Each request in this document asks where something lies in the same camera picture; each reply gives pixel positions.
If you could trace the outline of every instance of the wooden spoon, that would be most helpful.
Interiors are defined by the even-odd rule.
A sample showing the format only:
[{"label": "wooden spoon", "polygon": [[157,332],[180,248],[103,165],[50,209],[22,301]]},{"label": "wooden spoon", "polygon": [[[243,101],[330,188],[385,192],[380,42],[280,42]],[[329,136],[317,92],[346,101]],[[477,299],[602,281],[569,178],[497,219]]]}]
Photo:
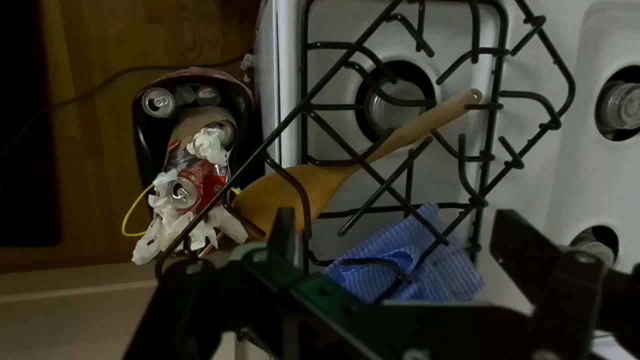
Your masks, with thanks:
[{"label": "wooden spoon", "polygon": [[[366,163],[373,165],[402,146],[419,143],[420,138],[428,136],[433,131],[467,114],[467,106],[479,104],[481,99],[482,99],[481,91],[471,91],[402,125],[366,159]],[[333,201],[338,188],[357,170],[360,170],[360,166],[359,165],[349,165],[349,166],[300,165],[287,170],[307,190],[310,201],[310,214],[314,221],[321,217],[321,212]],[[241,217],[253,222],[255,226],[258,226],[265,233],[265,239],[269,239],[280,207],[296,209],[296,230],[298,233],[305,230],[303,201],[294,190],[294,186],[279,174],[269,174],[258,178],[248,188],[245,188],[235,201],[235,209],[241,212]]]}]

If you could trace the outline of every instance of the black cable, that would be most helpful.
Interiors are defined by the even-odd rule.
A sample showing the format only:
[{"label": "black cable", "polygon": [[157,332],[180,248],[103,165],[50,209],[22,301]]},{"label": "black cable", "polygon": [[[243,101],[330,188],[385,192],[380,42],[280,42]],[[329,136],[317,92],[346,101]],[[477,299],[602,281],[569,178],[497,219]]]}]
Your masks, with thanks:
[{"label": "black cable", "polygon": [[[218,63],[218,64],[199,64],[202,68],[224,68],[224,67],[231,67],[239,60],[243,60],[245,52],[241,56],[235,56],[231,60],[224,60],[224,63]],[[59,111],[59,108],[64,108],[64,106],[71,106],[71,104],[76,104],[76,102],[84,102],[93,97],[97,97],[103,89],[114,85],[118,79],[122,77],[129,77],[129,74],[134,74],[134,73],[171,73],[171,70],[183,70],[183,68],[188,68],[188,67],[132,67],[132,68],[122,68],[114,74],[110,74],[109,79],[105,79],[103,82],[99,82],[95,89],[86,91],[84,94],[81,97],[75,97],[75,99],[66,99],[63,102],[54,102],[47,108],[40,108],[37,114],[32,114],[31,119],[25,121],[25,127],[18,131],[16,138],[10,141],[2,151],[0,151],[0,160],[4,157],[8,157],[13,153],[13,149],[16,149],[20,144],[20,141],[25,138],[25,134],[31,131],[31,127],[37,125],[37,121],[45,119],[47,114]]]}]

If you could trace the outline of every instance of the white appliance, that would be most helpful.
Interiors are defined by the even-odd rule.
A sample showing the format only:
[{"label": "white appliance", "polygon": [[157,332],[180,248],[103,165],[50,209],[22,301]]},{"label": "white appliance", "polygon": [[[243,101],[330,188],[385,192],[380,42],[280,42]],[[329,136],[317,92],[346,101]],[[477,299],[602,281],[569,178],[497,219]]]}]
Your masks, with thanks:
[{"label": "white appliance", "polygon": [[[258,22],[258,86],[263,94],[263,116],[266,134],[274,131],[290,111],[305,99],[309,91],[330,70],[343,56],[343,42],[354,42],[376,16],[390,5],[390,0],[317,0],[309,14],[305,0],[266,0]],[[515,49],[530,31],[524,25],[524,14],[515,0],[502,0],[507,10],[507,49]],[[631,272],[640,262],[640,222],[636,211],[640,207],[640,141],[631,136],[627,141],[610,141],[599,132],[596,127],[596,101],[605,85],[623,68],[640,67],[640,2],[639,0],[529,0],[534,14],[546,16],[546,35],[556,46],[560,59],[575,74],[578,89],[572,108],[563,116],[563,131],[549,132],[524,159],[524,170],[510,173],[495,192],[488,197],[488,209],[481,225],[481,245],[486,248],[497,209],[515,209],[529,219],[540,233],[569,247],[581,233],[600,226],[606,228],[609,240],[619,247],[617,269]],[[395,14],[420,31],[420,2],[402,5]],[[366,41],[380,63],[402,63],[401,73],[406,79],[416,79],[420,85],[430,80],[437,101],[445,101],[469,89],[479,89],[486,97],[492,91],[492,70],[497,56],[481,56],[479,64],[464,63],[442,86],[437,85],[439,77],[467,50],[474,38],[473,16],[464,2],[427,2],[424,6],[424,41],[434,49],[437,56],[428,59],[427,52],[416,50],[416,41],[402,21],[390,21]],[[481,6],[481,49],[492,49],[500,41],[500,22],[492,6]],[[309,50],[305,60],[303,45],[330,45],[341,50]],[[362,55],[354,55],[354,63],[375,74],[376,63]],[[344,68],[329,86],[314,99],[321,108],[327,104],[362,104],[366,121],[359,123],[354,111],[318,111],[318,114],[333,127],[359,153],[373,144],[366,136],[373,132],[365,123],[378,127],[395,127],[395,114],[405,119],[419,114],[420,108],[397,108],[376,97],[373,91],[362,91],[362,77]],[[540,41],[532,41],[518,56],[507,56],[502,73],[502,91],[529,91],[545,94],[552,106],[563,108],[569,86],[560,77],[552,59]],[[383,82],[380,89],[397,99],[420,99],[424,89],[409,80],[399,85]],[[497,116],[497,136],[508,138],[515,149],[522,149],[536,132],[540,123],[550,116],[545,106],[530,101],[500,99],[505,108]],[[270,146],[270,155],[282,165],[298,165],[305,159],[343,160],[344,151],[337,146],[318,127],[310,123],[309,138],[303,136],[303,123],[293,127]],[[442,138],[458,146],[458,134],[467,136],[469,155],[481,153],[486,134],[486,113],[471,113],[462,121],[442,128]],[[375,168],[388,177],[405,159],[409,151],[401,151]],[[495,178],[502,165],[512,157],[497,143],[495,144],[492,174]],[[469,195],[458,181],[458,165],[445,151],[442,144],[430,144],[416,160],[412,203],[467,203]],[[467,166],[467,178],[473,186],[481,184],[479,165]],[[378,183],[366,173],[357,174],[330,205],[330,212],[343,212],[362,207]],[[406,177],[395,183],[402,192]],[[393,197],[385,195],[376,207],[399,205]],[[447,222],[456,219],[458,211],[445,211]],[[318,221],[314,225],[312,248],[321,258],[333,258],[350,248],[354,242],[376,233],[388,222],[399,221],[390,214],[366,214],[346,235],[337,236],[344,219]],[[471,221],[467,219],[456,228],[456,236],[471,235]],[[500,266],[482,253],[481,270],[488,282],[481,299],[500,303],[518,311],[530,311],[524,296],[502,275]]]}]

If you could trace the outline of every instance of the wooden cabinet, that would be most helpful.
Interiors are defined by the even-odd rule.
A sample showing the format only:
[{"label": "wooden cabinet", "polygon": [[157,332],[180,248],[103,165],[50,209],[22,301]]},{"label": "wooden cabinet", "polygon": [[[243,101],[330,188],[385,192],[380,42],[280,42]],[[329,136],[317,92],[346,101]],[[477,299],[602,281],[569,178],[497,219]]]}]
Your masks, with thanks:
[{"label": "wooden cabinet", "polygon": [[[258,0],[40,0],[50,101],[132,67],[216,64],[255,45]],[[159,70],[129,73],[52,116],[63,239],[0,248],[0,272],[126,262],[120,221],[138,197],[130,102]],[[145,214],[132,226],[146,226]]]}]

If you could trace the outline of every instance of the wooden spoon handle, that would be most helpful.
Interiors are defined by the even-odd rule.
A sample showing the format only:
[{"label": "wooden spoon handle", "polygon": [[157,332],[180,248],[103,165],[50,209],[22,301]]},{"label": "wooden spoon handle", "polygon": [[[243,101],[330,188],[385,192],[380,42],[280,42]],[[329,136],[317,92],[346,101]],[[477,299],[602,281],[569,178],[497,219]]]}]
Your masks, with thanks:
[{"label": "wooden spoon handle", "polygon": [[419,143],[420,138],[428,136],[433,131],[453,123],[455,119],[467,113],[467,106],[479,104],[482,101],[482,92],[473,89],[460,97],[449,99],[447,102],[439,104],[437,108],[424,113],[423,116],[406,123],[405,127],[397,128],[380,149],[368,157],[368,163],[376,163],[378,159]]}]

